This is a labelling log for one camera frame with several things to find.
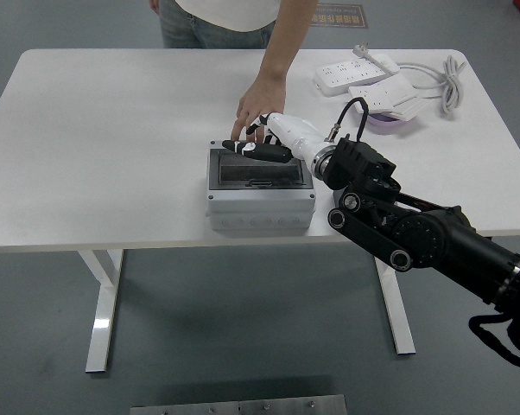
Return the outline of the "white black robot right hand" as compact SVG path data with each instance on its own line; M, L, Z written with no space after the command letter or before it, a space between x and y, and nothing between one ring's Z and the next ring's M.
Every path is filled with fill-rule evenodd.
M238 155L267 162L287 163L294 157L303 160L312 174L315 167L334 152L335 145L301 118L276 112L260 115L246 133L251 134L259 127L268 129L265 143L224 140L222 146Z

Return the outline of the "person's left hand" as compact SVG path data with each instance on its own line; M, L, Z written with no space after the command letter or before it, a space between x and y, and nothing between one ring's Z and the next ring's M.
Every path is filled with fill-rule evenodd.
M283 113L286 101L286 78L258 75L250 88L239 100L236 120L230 138L238 141L243 131L260 115L272 112Z

